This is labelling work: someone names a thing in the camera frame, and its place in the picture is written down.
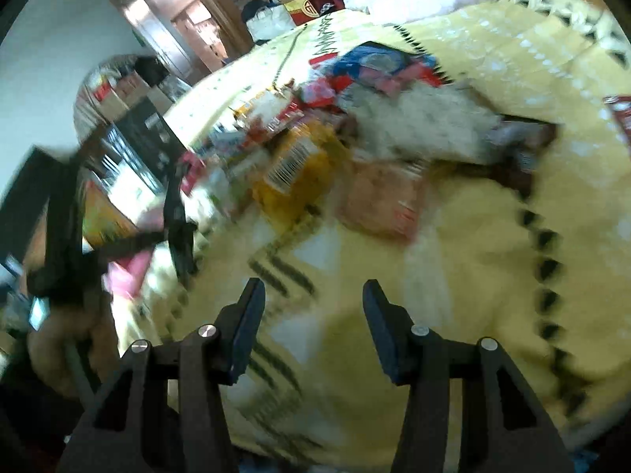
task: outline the metal screw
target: metal screw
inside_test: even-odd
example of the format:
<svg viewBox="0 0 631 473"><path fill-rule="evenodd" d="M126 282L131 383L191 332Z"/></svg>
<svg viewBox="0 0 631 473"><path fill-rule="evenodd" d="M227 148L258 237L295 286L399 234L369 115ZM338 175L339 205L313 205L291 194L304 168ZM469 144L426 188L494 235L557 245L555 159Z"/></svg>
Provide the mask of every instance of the metal screw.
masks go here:
<svg viewBox="0 0 631 473"><path fill-rule="evenodd" d="M430 333L430 328L427 325L413 325L412 334L414 336L427 336Z"/></svg>
<svg viewBox="0 0 631 473"><path fill-rule="evenodd" d="M214 336L216 332L217 332L217 328L211 324L202 325L198 329L198 334L202 338L210 338L211 336Z"/></svg>
<svg viewBox="0 0 631 473"><path fill-rule="evenodd" d="M140 354L140 352L144 352L149 347L149 343L147 340L137 340L131 344L131 351L135 354Z"/></svg>
<svg viewBox="0 0 631 473"><path fill-rule="evenodd" d="M482 338L480 345L482 345L483 349L490 350L491 352L497 350L497 341L493 338Z"/></svg>

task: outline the wall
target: wall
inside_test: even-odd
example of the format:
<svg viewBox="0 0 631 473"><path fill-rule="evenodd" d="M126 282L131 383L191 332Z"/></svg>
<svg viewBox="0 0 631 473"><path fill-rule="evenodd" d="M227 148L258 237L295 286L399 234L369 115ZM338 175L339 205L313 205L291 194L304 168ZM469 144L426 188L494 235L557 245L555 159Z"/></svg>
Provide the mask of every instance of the wall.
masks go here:
<svg viewBox="0 0 631 473"><path fill-rule="evenodd" d="M31 145L77 145L73 103L100 61L140 53L108 0L29 0L0 45L0 194Z"/></svg>

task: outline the yellow snack package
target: yellow snack package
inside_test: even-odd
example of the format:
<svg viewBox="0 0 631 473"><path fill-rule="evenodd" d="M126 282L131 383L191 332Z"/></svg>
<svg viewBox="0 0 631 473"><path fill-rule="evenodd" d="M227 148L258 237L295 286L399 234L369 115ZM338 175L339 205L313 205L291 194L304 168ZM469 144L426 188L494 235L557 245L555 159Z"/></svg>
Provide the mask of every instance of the yellow snack package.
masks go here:
<svg viewBox="0 0 631 473"><path fill-rule="evenodd" d="M348 158L333 126L311 118L291 130L267 172L253 189L254 199L277 227L286 229L313 204Z"/></svg>

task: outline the yellow bedsheet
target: yellow bedsheet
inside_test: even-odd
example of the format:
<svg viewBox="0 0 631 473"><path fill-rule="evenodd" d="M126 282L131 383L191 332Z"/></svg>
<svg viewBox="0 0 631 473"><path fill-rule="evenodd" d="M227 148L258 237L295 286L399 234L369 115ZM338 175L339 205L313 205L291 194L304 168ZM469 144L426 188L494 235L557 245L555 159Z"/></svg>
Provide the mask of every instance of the yellow bedsheet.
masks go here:
<svg viewBox="0 0 631 473"><path fill-rule="evenodd" d="M301 32L203 80L169 112L169 124L190 143L245 86L269 86ZM373 26L350 11L326 16L296 39L279 82L304 78L309 58L368 40L423 48L502 112L560 123L532 199L522 203L488 180L441 181L407 248L346 229L326 204L283 237L253 208L211 237L188 294L148 297L151 321L140 322L140 334L181 339L234 302L257 270L277 276L285 290L266 287L250 368L223 392L226 417L236 444L306 462L385 468L394 455L407 391L389 383L372 345L361 305L370 278L445 338L498 339L559 428L605 414L631 388L631 161L602 98L630 94L629 73L558 17L501 0L404 28ZM525 209L540 216L538 228L558 233L549 253L519 225ZM315 293L279 270L270 251ZM535 273L545 258L561 266L542 283ZM544 289L558 301L542 315ZM540 337L542 325L554 324L552 339ZM126 342L137 336L129 330ZM457 443L449 448L453 460Z"/></svg>

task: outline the pile of snacks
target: pile of snacks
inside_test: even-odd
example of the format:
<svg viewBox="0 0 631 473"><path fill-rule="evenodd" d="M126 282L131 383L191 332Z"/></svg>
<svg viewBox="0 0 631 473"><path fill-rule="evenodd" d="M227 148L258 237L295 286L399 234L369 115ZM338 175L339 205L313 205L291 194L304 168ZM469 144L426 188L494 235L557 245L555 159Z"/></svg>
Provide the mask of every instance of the pile of snacks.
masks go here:
<svg viewBox="0 0 631 473"><path fill-rule="evenodd" d="M528 197L556 125L501 115L464 80L446 84L431 55L365 43L313 59L305 83L257 94L200 142L198 190L234 220L254 200L287 229L330 192L348 227L410 242L428 169L494 179Z"/></svg>

